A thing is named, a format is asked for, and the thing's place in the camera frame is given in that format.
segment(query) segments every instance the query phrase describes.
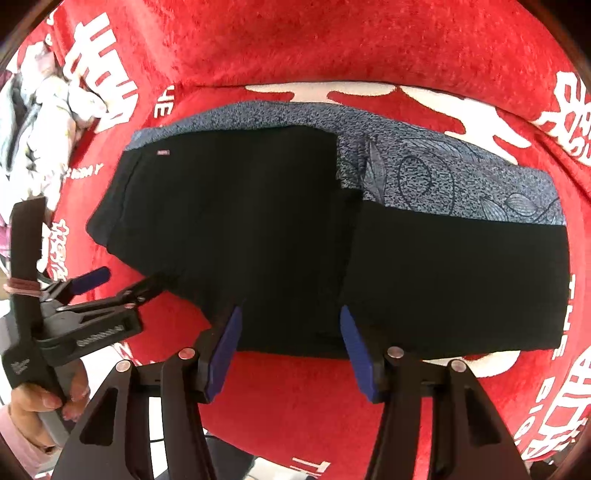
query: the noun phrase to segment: fleece blanket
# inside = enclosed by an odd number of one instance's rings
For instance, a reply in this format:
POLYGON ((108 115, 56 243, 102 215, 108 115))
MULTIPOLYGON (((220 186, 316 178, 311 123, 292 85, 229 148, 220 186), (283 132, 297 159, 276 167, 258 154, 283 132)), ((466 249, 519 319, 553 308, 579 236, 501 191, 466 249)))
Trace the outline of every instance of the fleece blanket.
MULTIPOLYGON (((516 0, 66 0, 28 41, 39 39, 109 108, 74 153, 50 238, 54 278, 113 271, 88 299, 139 280, 85 232, 131 134, 232 102, 348 105, 550 173, 570 243, 561 345, 467 361, 524 459, 577 435, 591 405, 591 98, 516 0)), ((528 215, 538 206, 519 208, 528 215)), ((208 326, 170 294, 142 314, 145 331, 118 347, 138 365, 163 360, 208 326)), ((429 407, 417 478, 427 471, 429 407)), ((346 361, 249 352, 233 360, 216 402, 201 407, 213 434, 327 480, 363 477, 381 411, 359 393, 346 361)))

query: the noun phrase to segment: black pants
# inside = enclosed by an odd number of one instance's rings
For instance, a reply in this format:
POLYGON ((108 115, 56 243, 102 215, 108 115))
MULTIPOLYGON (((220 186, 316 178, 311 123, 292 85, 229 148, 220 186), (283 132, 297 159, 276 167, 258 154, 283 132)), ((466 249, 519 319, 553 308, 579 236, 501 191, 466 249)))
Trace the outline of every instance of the black pants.
POLYGON ((286 127, 126 151, 87 230, 210 319, 242 304, 241 350, 345 358, 344 304, 422 358, 558 346, 565 227, 363 201, 340 187, 336 143, 286 127))

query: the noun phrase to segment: gray knit fabric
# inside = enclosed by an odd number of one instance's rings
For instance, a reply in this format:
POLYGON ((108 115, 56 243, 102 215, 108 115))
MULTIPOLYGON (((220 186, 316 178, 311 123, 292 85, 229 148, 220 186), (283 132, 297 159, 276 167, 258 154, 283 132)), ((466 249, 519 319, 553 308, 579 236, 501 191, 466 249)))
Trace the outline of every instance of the gray knit fabric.
MULTIPOLYGON (((338 136, 343 188, 388 207, 503 222, 564 225, 550 175, 480 147, 373 113, 325 103, 241 102, 136 132, 126 150, 196 131, 305 125, 338 136)), ((302 159, 302 168, 310 168, 302 159)))

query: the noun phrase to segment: blue rubber pad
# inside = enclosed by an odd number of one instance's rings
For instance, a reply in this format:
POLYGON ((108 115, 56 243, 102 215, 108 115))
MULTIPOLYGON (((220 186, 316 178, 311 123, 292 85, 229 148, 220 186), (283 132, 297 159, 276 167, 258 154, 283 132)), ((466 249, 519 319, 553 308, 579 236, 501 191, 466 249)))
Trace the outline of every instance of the blue rubber pad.
POLYGON ((238 347, 238 340, 242 334, 242 309, 236 307, 232 312, 230 320, 226 325, 222 338, 217 344, 216 351, 209 362, 209 380, 207 382, 206 394, 209 401, 213 401, 221 392, 226 380, 230 362, 238 347))
POLYGON ((343 335, 351 365, 353 365, 357 385, 368 400, 375 403, 380 395, 374 381, 373 363, 355 325, 355 320, 346 305, 340 311, 340 332, 343 335))
POLYGON ((82 295, 93 288, 100 287, 111 279, 111 271, 107 267, 100 267, 72 279, 71 290, 74 295, 82 295))

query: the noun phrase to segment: metal rivet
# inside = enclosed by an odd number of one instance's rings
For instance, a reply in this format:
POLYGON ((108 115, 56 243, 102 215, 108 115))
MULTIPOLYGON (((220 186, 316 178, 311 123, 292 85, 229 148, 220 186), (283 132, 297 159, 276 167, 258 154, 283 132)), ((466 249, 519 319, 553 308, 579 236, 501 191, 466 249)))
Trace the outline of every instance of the metal rivet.
POLYGON ((452 370, 459 374, 464 373, 468 367, 461 360, 452 360, 452 370))
POLYGON ((391 346, 388 348, 388 356, 391 358, 402 358, 404 356, 404 350, 399 346, 391 346))
POLYGON ((115 369, 119 373, 127 372, 131 368, 131 362, 129 360, 122 360, 115 365, 115 369))
POLYGON ((193 350, 192 348, 183 348, 179 353, 178 353, 178 357, 181 360, 190 360, 195 356, 195 350, 193 350))

